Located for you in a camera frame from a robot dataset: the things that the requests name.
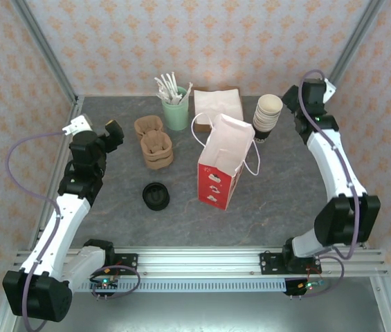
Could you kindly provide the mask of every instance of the black cup lid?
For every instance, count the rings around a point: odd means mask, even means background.
[[[153,182],[143,189],[143,200],[149,209],[160,211],[167,207],[170,196],[167,192],[167,188],[163,184]]]

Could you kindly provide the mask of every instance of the wallpaper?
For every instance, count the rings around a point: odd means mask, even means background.
[[[154,77],[282,95],[330,74],[368,0],[28,0],[75,92],[152,95]]]
[[[17,250],[27,249],[42,204],[6,178],[11,144],[36,133],[59,131],[70,104],[9,0],[0,0],[0,303],[1,280]],[[28,142],[11,170],[30,189],[46,193],[59,138]]]
[[[391,265],[391,0],[329,101],[358,178],[381,200],[370,243]]]

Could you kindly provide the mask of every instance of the green cup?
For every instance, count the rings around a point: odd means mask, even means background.
[[[178,86],[179,94],[186,95],[187,91]],[[166,127],[171,130],[183,130],[189,125],[189,98],[183,104],[169,105],[161,100],[165,112]]]

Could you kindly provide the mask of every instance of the red paper bag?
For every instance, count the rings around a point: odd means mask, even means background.
[[[243,171],[243,164],[253,175],[258,175],[260,156],[258,155],[257,172],[253,173],[244,159],[248,153],[255,131],[251,124],[236,120],[225,114],[219,114],[211,123],[212,131],[204,145],[198,160],[198,198],[200,201],[225,210],[234,192],[239,176]]]

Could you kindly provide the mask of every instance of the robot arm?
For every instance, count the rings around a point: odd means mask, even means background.
[[[356,178],[341,144],[340,133],[335,118],[325,111],[324,105],[335,93],[327,79],[307,80],[302,88],[302,97],[307,113],[322,131],[334,142],[345,161],[352,185],[360,204],[360,227],[357,242],[367,241],[376,216],[380,201],[377,196],[367,195],[366,189]],[[313,157],[316,159],[321,176],[324,180],[327,204],[316,217],[313,228],[288,240],[285,256],[287,265],[290,261],[301,261],[299,258],[312,257],[326,248],[337,244],[350,244],[354,234],[354,197],[347,185],[347,179],[335,151],[305,118],[298,102],[298,87],[292,86],[282,97],[283,103],[295,116],[295,129],[303,139]],[[293,264],[292,269],[302,270],[302,264]]]
[[[55,229],[57,215],[54,211],[42,237],[20,270],[8,271],[3,278],[3,287],[14,315],[22,315],[24,285],[35,261],[37,266],[29,280],[28,317],[54,322],[60,322],[66,316],[72,294],[84,280],[103,265],[114,264],[112,243],[90,240],[64,267],[73,237],[102,187],[107,154],[122,144],[124,136],[117,122],[108,122],[106,130],[108,136],[98,136],[86,116],[78,116],[63,128],[66,135],[73,135],[73,139],[69,145],[72,160],[66,166],[58,190],[60,224],[47,251],[38,261],[42,248]]]

